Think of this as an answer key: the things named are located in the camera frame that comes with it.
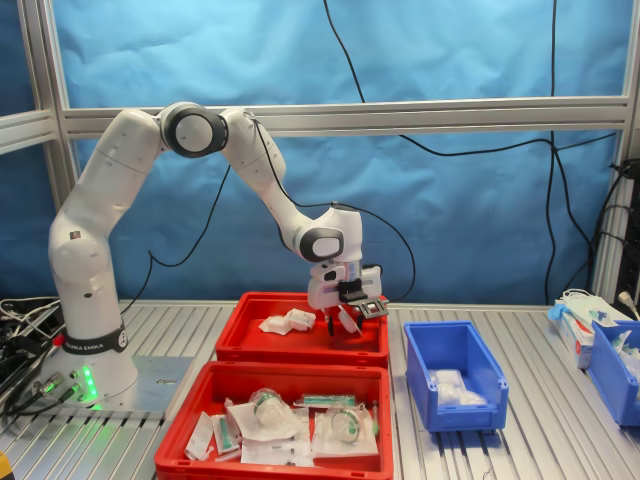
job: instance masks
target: connector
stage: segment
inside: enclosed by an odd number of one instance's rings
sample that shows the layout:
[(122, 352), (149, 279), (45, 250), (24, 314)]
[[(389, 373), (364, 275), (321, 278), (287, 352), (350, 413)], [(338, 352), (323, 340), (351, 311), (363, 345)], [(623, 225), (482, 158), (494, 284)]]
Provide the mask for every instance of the connector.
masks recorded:
[(79, 383), (74, 383), (73, 385), (71, 385), (60, 397), (60, 400), (58, 400), (60, 403), (62, 402), (66, 402), (67, 400), (69, 400), (71, 397), (73, 397), (73, 395), (80, 390), (80, 384)]
[(633, 303), (633, 298), (631, 298), (631, 295), (629, 294), (629, 292), (627, 292), (626, 290), (624, 292), (621, 292), (618, 295), (618, 300), (623, 305), (626, 305), (627, 307), (629, 307), (629, 310), (631, 310), (633, 314), (636, 316), (636, 320), (640, 320), (640, 314), (638, 314), (638, 309), (636, 308), (636, 305)]
[(63, 381), (64, 377), (60, 373), (54, 373), (46, 382), (44, 382), (44, 385), (40, 387), (39, 391), (43, 397), (51, 395), (53, 391), (58, 388), (58, 385), (60, 385)]

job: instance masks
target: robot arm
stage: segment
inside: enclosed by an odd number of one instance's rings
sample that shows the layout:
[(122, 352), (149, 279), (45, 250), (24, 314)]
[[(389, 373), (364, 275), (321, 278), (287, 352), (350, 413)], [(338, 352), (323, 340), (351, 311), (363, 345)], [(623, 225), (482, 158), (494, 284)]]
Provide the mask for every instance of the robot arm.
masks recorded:
[(380, 268), (361, 266), (360, 214), (333, 204), (315, 220), (303, 215), (282, 187), (286, 170), (282, 153), (251, 114), (228, 109), (216, 115), (192, 103), (179, 103), (157, 116), (138, 110), (120, 113), (51, 226), (49, 258), (71, 337), (90, 339), (120, 328), (107, 239), (135, 200), (156, 157), (167, 149), (188, 158), (222, 152), (267, 206), (284, 245), (318, 264), (311, 269), (311, 307), (349, 303), (365, 318), (386, 313), (378, 298)]

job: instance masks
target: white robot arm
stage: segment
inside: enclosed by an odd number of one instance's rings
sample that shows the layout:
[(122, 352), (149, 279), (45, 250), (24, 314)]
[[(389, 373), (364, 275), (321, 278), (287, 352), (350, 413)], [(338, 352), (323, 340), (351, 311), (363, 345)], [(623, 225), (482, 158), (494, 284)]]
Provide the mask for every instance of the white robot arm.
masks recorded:
[(361, 266), (360, 214), (338, 204), (316, 220), (300, 213), (282, 187), (281, 152), (250, 113), (228, 109), (217, 115), (193, 103), (171, 105), (157, 116), (125, 110), (101, 137), (50, 229), (49, 260), (66, 332), (63, 351), (43, 365), (44, 378), (56, 372), (76, 378), (79, 403), (116, 395), (135, 381), (108, 237), (168, 149), (188, 158), (222, 152), (275, 218), (283, 244), (317, 263), (308, 290), (312, 308), (346, 303), (364, 318), (387, 313), (380, 267)]

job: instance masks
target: green led light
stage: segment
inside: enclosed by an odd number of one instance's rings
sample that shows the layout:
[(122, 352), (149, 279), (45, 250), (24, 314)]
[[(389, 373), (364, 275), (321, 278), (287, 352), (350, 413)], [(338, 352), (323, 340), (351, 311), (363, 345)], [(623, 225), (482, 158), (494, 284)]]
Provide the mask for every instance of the green led light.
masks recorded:
[(84, 379), (87, 382), (87, 387), (89, 388), (89, 396), (85, 397), (85, 401), (91, 402), (98, 398), (98, 390), (94, 385), (93, 376), (91, 375), (91, 369), (89, 367), (82, 367), (82, 371), (84, 373)]

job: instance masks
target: sterile packet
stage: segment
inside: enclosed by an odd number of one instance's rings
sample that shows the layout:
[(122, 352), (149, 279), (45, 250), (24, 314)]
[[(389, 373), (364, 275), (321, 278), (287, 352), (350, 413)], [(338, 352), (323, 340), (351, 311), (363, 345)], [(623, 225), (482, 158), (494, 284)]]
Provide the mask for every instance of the sterile packet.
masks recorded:
[(438, 406), (460, 405), (460, 398), (466, 390), (450, 383), (438, 384)]
[(209, 446), (211, 437), (213, 437), (213, 422), (209, 415), (202, 412), (184, 449), (184, 454), (190, 460), (206, 460), (214, 450), (213, 446)]
[(362, 335), (362, 332), (358, 328), (358, 324), (351, 317), (351, 315), (349, 315), (349, 313), (342, 307), (342, 305), (338, 305), (338, 307), (340, 308), (340, 312), (338, 313), (338, 320), (340, 320), (340, 323), (342, 324), (344, 329), (348, 333), (358, 332), (360, 335)]
[(293, 405), (295, 407), (309, 408), (331, 408), (336, 405), (355, 407), (356, 397), (354, 395), (313, 395), (305, 393), (293, 402)]
[(259, 465), (295, 465), (313, 467), (311, 455), (311, 435), (309, 433), (309, 409), (297, 408), (294, 415), (302, 428), (293, 437), (284, 440), (256, 442), (245, 440), (242, 443), (242, 463)]
[(230, 398), (224, 399), (224, 409), (227, 412), (227, 422), (229, 425), (229, 433), (236, 437), (238, 442), (242, 441), (242, 435), (240, 435), (240, 428), (238, 427), (237, 422), (233, 418), (233, 415), (229, 412), (229, 407), (233, 406), (233, 401)]
[(259, 328), (265, 333), (286, 335), (291, 331), (291, 324), (288, 319), (285, 319), (285, 317), (273, 315), (262, 322), (259, 325)]
[(482, 395), (466, 390), (460, 394), (460, 405), (486, 405), (487, 400)]
[(238, 439), (231, 434), (226, 415), (214, 415), (211, 420), (213, 421), (213, 436), (216, 438), (219, 455), (240, 448)]
[(289, 325), (294, 330), (305, 331), (313, 328), (316, 322), (316, 316), (313, 313), (304, 312), (297, 308), (289, 310), (284, 316), (284, 319), (289, 322)]
[(617, 327), (616, 322), (632, 320), (596, 295), (573, 292), (570, 295), (563, 295), (563, 299), (573, 316), (585, 325), (590, 326), (591, 322), (595, 321), (603, 327)]
[[(638, 383), (640, 383), (640, 360), (633, 358), (626, 352), (620, 352), (620, 360), (622, 360), (624, 366), (627, 367), (629, 373), (635, 377)], [(640, 400), (640, 391), (638, 391), (636, 399)]]
[(616, 338), (611, 340), (611, 346), (618, 355), (620, 355), (620, 352), (622, 352), (624, 343), (627, 341), (627, 338), (629, 338), (629, 335), (631, 335), (631, 330), (627, 330), (626, 332), (621, 333)]
[(311, 451), (315, 457), (377, 455), (373, 419), (364, 404), (316, 413)]
[(249, 403), (232, 405), (228, 410), (248, 440), (280, 440), (293, 437), (302, 428), (291, 408), (270, 389), (258, 390)]
[(435, 374), (436, 383), (438, 383), (438, 385), (448, 383), (449, 385), (453, 385), (460, 389), (465, 388), (460, 370), (436, 370)]

